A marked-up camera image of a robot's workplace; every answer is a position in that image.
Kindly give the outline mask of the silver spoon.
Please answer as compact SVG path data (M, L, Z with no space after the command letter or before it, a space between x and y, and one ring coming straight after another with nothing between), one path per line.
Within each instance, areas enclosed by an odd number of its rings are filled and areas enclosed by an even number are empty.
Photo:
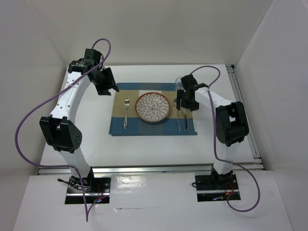
M173 100L173 106L175 107L176 112L177 112L178 128L179 128L179 131L180 131L180 114L179 114L179 110L177 108L177 99Z

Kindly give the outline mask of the clear drinking glass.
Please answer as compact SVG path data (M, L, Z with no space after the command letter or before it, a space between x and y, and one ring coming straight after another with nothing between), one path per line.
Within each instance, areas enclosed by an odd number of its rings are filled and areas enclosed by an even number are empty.
M175 80L175 90L176 91L179 91L179 90L185 91L185 89L184 89L184 87L182 85L181 77L178 77Z

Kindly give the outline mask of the silver knife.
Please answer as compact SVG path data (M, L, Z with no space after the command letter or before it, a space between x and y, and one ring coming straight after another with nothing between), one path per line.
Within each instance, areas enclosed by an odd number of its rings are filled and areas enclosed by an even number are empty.
M189 125L188 125L188 119L187 119L187 111L185 108L183 108L183 114L184 114L184 119L185 119L185 132L189 130Z

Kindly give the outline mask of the silver fork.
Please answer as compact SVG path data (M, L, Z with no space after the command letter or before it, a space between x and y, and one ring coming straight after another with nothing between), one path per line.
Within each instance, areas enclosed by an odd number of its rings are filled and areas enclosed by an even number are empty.
M124 103L124 107L125 107L125 119L124 119L124 128L126 129L128 126L128 109L130 106L130 100L129 98L125 98L125 103Z

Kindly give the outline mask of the floral ceramic plate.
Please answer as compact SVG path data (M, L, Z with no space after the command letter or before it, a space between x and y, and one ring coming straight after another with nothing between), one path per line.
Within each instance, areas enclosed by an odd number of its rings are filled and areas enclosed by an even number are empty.
M158 92L147 92L135 103L137 116L146 122L160 122L168 117L171 106L166 96Z

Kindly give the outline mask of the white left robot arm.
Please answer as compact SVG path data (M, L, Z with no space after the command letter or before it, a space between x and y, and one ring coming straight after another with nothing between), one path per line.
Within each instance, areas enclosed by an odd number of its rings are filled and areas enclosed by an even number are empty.
M119 91L111 68L105 68L102 61L103 55L95 49L86 49L84 58L72 61L68 67L67 91L59 96L50 115L39 121L46 143L63 157L73 182L84 192L93 190L95 180L80 148L82 133L75 126L78 107L90 84L94 84L99 95L110 95L110 89Z

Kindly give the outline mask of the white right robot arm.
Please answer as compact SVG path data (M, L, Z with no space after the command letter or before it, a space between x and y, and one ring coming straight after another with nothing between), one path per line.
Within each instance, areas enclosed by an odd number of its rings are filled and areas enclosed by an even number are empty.
M239 144L249 133L244 104L223 98L208 85L197 83L192 74L177 78L175 84L177 109L196 111L203 105L214 113L216 160L211 168L210 183L220 189L231 179Z

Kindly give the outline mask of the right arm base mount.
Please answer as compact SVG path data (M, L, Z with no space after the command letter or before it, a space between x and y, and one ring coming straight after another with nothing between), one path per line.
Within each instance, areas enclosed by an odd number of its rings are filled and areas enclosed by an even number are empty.
M195 182L191 184L196 189L198 202L216 202L229 200L241 200L236 175L220 185L215 185L209 175L196 175Z

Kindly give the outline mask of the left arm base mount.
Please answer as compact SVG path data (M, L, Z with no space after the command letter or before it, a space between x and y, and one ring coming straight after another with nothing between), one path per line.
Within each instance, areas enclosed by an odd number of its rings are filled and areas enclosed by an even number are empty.
M78 205L83 204L82 188L80 184L74 182L73 178L69 180L57 179L67 185L65 204ZM110 202L111 177L94 178L91 186L85 185L85 197L87 204L108 204Z

